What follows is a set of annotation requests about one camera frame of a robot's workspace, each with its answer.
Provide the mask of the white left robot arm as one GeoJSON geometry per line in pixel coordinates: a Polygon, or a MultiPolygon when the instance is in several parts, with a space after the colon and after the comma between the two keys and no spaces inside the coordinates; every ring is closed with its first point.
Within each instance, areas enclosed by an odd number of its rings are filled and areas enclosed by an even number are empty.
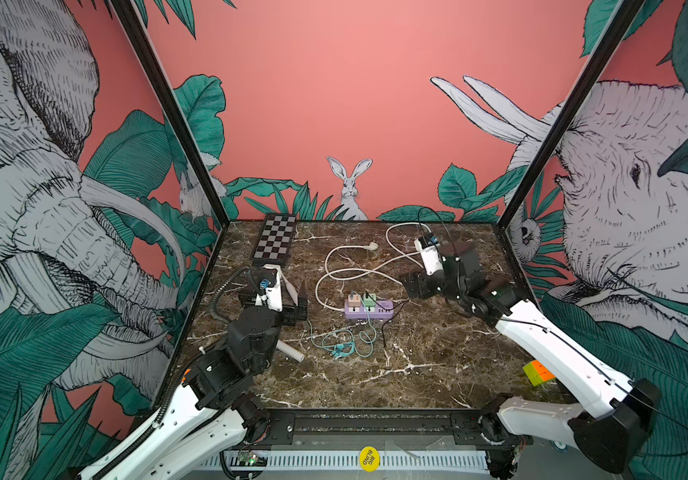
{"type": "Polygon", "coordinates": [[[307,319],[304,289],[290,288],[281,266],[233,271],[209,312],[224,335],[186,365],[179,384],[128,439],[72,479],[180,478],[213,450],[250,445],[269,433],[271,416],[251,388],[272,364],[283,327],[307,319]]]}

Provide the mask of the white electric toothbrush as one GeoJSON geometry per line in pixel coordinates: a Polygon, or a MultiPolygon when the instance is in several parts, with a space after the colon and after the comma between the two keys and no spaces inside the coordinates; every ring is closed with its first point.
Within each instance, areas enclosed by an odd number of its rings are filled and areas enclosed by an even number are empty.
{"type": "Polygon", "coordinates": [[[285,276],[283,271],[280,271],[280,277],[281,277],[283,285],[285,286],[285,289],[287,290],[288,295],[291,298],[293,304],[297,305],[298,304],[298,291],[297,291],[297,289],[290,282],[290,280],[285,276]]]}
{"type": "Polygon", "coordinates": [[[285,354],[287,357],[295,360],[296,362],[303,362],[305,360],[305,354],[290,346],[286,342],[279,340],[277,342],[277,349],[285,354]]]}

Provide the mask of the green cube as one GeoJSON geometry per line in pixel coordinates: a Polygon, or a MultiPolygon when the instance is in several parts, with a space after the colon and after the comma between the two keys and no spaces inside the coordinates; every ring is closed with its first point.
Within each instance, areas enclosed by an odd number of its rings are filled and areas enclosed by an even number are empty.
{"type": "Polygon", "coordinates": [[[362,296],[363,305],[367,308],[375,308],[378,305],[375,295],[365,292],[362,296]]]}

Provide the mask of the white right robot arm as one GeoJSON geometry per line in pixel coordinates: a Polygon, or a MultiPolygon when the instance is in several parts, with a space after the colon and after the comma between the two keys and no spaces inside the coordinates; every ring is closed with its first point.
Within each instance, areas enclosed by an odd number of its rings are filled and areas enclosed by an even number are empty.
{"type": "Polygon", "coordinates": [[[633,381],[604,363],[547,318],[505,278],[488,278],[471,244],[445,244],[433,234],[415,248],[423,268],[402,276],[412,299],[440,295],[517,343],[559,380],[573,404],[499,395],[480,410],[471,433],[494,447],[488,458],[497,479],[514,476],[531,437],[582,452],[606,472],[622,474],[650,438],[662,394],[647,379],[633,381]]]}

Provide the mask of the pink USB charger cube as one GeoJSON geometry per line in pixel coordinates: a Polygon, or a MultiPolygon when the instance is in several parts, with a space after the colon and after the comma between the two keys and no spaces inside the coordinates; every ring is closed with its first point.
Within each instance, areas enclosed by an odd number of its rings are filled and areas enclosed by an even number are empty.
{"type": "Polygon", "coordinates": [[[362,297],[360,294],[353,292],[348,296],[347,302],[349,308],[359,308],[362,305],[362,297]]]}

